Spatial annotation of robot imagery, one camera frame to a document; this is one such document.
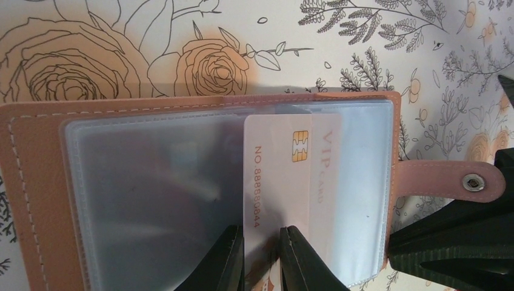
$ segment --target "leather border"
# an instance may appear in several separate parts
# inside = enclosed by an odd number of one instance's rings
[[[394,104],[387,237],[396,201],[400,101],[397,92],[206,96],[31,102],[0,106],[0,166],[32,290],[84,290],[60,126],[71,119],[200,111],[281,102],[389,99]]]

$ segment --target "card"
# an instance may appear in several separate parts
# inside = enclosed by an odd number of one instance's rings
[[[339,114],[250,115],[244,125],[246,290],[281,290],[279,230],[297,226],[329,260]]]

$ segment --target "brown leather wallet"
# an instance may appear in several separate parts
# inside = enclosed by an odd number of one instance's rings
[[[84,284],[87,271],[83,273],[81,269],[81,242],[76,236],[73,206],[68,195],[67,170],[59,135],[63,122],[230,106],[369,99],[388,99],[394,105],[389,224],[393,205],[400,196],[426,195],[489,202],[502,195],[505,180],[501,172],[484,162],[399,162],[396,157],[401,97],[396,92],[35,102],[1,106],[0,119],[4,126],[0,127],[0,166],[31,289],[88,288],[88,284]],[[485,187],[478,192],[466,190],[462,179],[468,174],[483,177]]]

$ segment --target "white stitching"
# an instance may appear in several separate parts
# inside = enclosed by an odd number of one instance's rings
[[[280,102],[295,102],[295,101],[328,101],[328,100],[339,100],[339,101],[348,101],[348,100],[352,100],[352,99],[366,99],[366,97],[376,97],[376,99],[380,99],[379,98],[379,95],[367,95],[367,96],[351,96],[351,97],[335,97],[335,98],[311,98],[311,96],[316,96],[316,95],[309,95],[308,97],[302,97],[302,98],[286,98],[286,99],[269,99],[269,100],[255,100],[255,101],[243,101],[243,102],[228,102],[228,103],[219,103],[219,104],[203,104],[203,105],[193,105],[192,107],[195,108],[195,107],[225,107],[227,105],[239,105],[239,104],[259,104],[259,103],[280,103]],[[52,117],[52,116],[60,116],[60,115],[75,115],[75,114],[104,114],[104,113],[119,113],[119,112],[135,112],[135,111],[146,111],[146,110],[166,110],[166,109],[170,109],[171,107],[167,106],[167,107],[154,107],[154,108],[143,108],[143,109],[122,109],[122,110],[107,110],[107,111],[94,111],[94,112],[88,112],[88,111],[81,111],[81,112],[66,112],[66,113],[61,113],[61,112],[56,112],[56,113],[51,113],[51,114],[38,114],[38,115],[21,115],[21,116],[15,116],[15,117],[12,117],[11,120],[9,120],[9,123],[7,124],[7,127],[8,127],[8,131],[9,131],[9,134],[10,134],[10,137],[11,137],[11,145],[12,145],[12,149],[13,149],[13,153],[15,154],[15,158],[16,158],[16,162],[18,164],[18,171],[19,171],[19,177],[20,177],[20,180],[21,180],[21,189],[24,193],[24,196],[25,196],[25,201],[27,203],[27,212],[28,212],[28,218],[29,218],[29,221],[30,221],[30,224],[31,224],[31,227],[32,227],[32,234],[34,235],[34,241],[36,243],[36,251],[37,251],[37,254],[39,255],[39,264],[41,265],[41,273],[42,273],[42,277],[43,277],[43,282],[45,284],[45,289],[47,291],[50,290],[49,288],[49,285],[48,285],[48,281],[47,281],[47,276],[45,274],[45,266],[44,266],[44,263],[43,263],[43,255],[42,255],[42,252],[41,252],[41,248],[40,248],[40,245],[39,245],[39,239],[38,239],[38,234],[36,232],[36,225],[34,223],[34,220],[33,220],[33,217],[32,217],[32,212],[30,211],[30,201],[29,201],[29,198],[28,198],[28,193],[26,191],[26,183],[25,183],[25,179],[23,177],[23,171],[21,169],[21,162],[20,162],[20,159],[19,159],[19,155],[18,155],[18,151],[16,149],[16,143],[15,143],[15,136],[14,136],[14,133],[13,133],[13,130],[12,130],[12,124],[14,122],[14,120],[16,118],[40,118],[40,117]],[[191,108],[191,106],[189,105],[176,105],[176,106],[173,106],[174,109],[177,109],[177,108]],[[395,100],[395,110],[397,110],[398,108],[398,100]],[[395,116],[395,124],[397,122],[397,119],[398,119],[398,114],[394,113],[394,116]],[[396,151],[396,148],[397,148],[397,145],[395,145],[393,147],[393,151]],[[393,185],[394,185],[394,175],[391,177],[391,190],[394,190],[393,189]],[[392,199],[390,199],[389,201],[389,204],[390,206],[392,205]]]

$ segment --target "floral tablecloth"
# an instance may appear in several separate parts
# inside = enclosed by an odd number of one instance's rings
[[[491,161],[514,138],[497,81],[514,62],[512,4],[2,0],[0,102],[396,90],[400,159]],[[447,202],[401,198],[393,228]],[[3,186],[0,290],[28,290]],[[453,289],[388,267],[353,290]]]

